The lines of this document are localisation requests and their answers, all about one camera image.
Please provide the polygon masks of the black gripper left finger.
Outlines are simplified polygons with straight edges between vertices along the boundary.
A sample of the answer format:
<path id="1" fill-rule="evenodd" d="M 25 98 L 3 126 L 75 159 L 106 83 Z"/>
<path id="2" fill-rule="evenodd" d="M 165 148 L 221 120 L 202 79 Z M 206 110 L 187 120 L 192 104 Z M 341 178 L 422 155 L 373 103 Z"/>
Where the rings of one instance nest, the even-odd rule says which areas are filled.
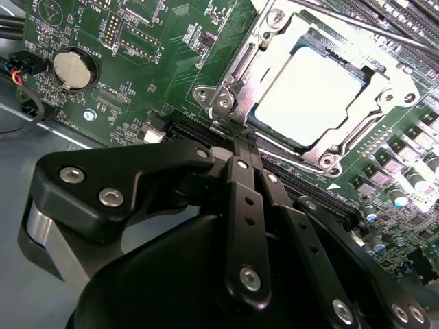
<path id="1" fill-rule="evenodd" d="M 51 153 L 34 168 L 19 230 L 23 255 L 77 289 L 121 257 L 121 235 L 139 219 L 188 205 L 226 225 L 215 281 L 238 306 L 271 298 L 263 165 L 253 136 L 208 149 L 193 140 Z"/>

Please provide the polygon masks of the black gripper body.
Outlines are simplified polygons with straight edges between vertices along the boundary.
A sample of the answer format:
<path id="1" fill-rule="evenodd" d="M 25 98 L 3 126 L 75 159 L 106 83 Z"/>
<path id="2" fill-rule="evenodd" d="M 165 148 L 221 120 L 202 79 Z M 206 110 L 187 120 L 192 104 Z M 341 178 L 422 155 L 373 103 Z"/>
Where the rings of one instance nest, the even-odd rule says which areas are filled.
<path id="1" fill-rule="evenodd" d="M 83 290 L 70 328 L 325 328 L 288 245 L 269 235 L 272 298 L 251 312 L 223 283 L 225 226 L 197 216 L 111 262 Z"/>

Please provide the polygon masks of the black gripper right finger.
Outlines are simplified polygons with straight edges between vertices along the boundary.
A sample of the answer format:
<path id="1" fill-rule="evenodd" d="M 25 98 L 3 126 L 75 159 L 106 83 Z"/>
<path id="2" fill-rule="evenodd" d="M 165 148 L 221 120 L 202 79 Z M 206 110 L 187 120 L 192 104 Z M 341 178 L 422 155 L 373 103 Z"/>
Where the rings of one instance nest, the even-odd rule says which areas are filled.
<path id="1" fill-rule="evenodd" d="M 283 183 L 263 168 L 257 138 L 247 136 L 272 216 L 298 256 L 313 302 L 296 320 L 306 328 L 431 328 L 425 309 L 360 247 L 319 203 L 292 201 Z"/>

